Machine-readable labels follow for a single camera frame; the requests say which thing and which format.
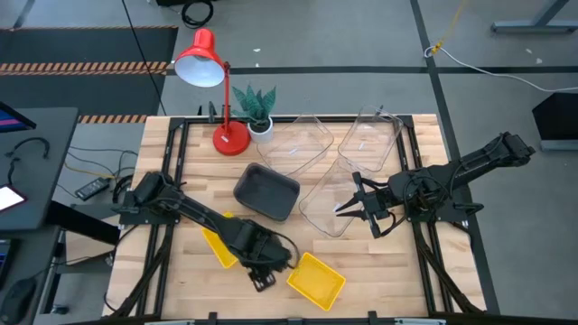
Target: computer mouse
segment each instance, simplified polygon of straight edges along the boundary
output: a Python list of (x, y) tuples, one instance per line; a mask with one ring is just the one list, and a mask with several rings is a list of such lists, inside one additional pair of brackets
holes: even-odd
[(0, 320), (5, 325), (15, 325), (24, 318), (35, 289), (34, 278), (18, 280), (8, 289), (0, 307)]

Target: white pot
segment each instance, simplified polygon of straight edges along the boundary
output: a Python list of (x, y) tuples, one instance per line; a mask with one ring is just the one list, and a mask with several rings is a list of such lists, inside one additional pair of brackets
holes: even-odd
[(269, 117), (269, 128), (263, 133), (253, 131), (251, 129), (251, 124), (247, 124), (247, 129), (249, 129), (251, 139), (258, 144), (266, 144), (273, 140), (273, 120), (271, 119), (271, 116)]

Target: monitor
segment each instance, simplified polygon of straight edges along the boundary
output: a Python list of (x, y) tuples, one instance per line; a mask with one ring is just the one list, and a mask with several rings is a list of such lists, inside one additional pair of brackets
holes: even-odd
[(0, 133), (32, 130), (36, 128), (36, 124), (16, 112), (7, 104), (0, 102)]

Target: artificial plant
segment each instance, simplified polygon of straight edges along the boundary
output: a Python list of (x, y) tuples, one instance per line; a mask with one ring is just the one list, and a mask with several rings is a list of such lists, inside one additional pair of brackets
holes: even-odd
[(261, 96), (261, 90), (255, 94), (251, 85), (247, 86), (247, 93), (233, 87), (233, 93), (243, 109), (242, 112), (233, 109), (233, 114), (249, 123), (254, 132), (263, 133), (269, 128), (269, 114), (275, 105), (276, 87)]

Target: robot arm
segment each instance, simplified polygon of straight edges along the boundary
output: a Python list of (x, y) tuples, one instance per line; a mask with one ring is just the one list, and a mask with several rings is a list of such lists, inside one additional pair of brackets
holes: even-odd
[(289, 238), (253, 220), (221, 216), (184, 195), (179, 186), (161, 172), (148, 172), (132, 192), (130, 201), (133, 204), (124, 206), (120, 212), (138, 214), (148, 209), (161, 215), (178, 213), (219, 234), (228, 250), (250, 270), (249, 277), (258, 292), (275, 284), (273, 271), (282, 272), (289, 266), (292, 254), (281, 245), (279, 237), (293, 243)]
[[(392, 227), (384, 232), (381, 232), (377, 224), (377, 220), (393, 215), (387, 209), (400, 205), (403, 205), (406, 211), (404, 218), (412, 222), (462, 221), (472, 213), (483, 209), (483, 206), (455, 202), (453, 198), (455, 189), (498, 167), (525, 165), (533, 153), (535, 150), (524, 144), (518, 135), (506, 132), (458, 161), (399, 172), (391, 176), (387, 183), (364, 179), (358, 172), (354, 172), (353, 180), (358, 191), (353, 199), (337, 211), (347, 209), (358, 202), (362, 203), (363, 210), (348, 211), (338, 216), (368, 221), (374, 238), (385, 236), (403, 221), (394, 220)], [(373, 191), (366, 192), (364, 185)]]

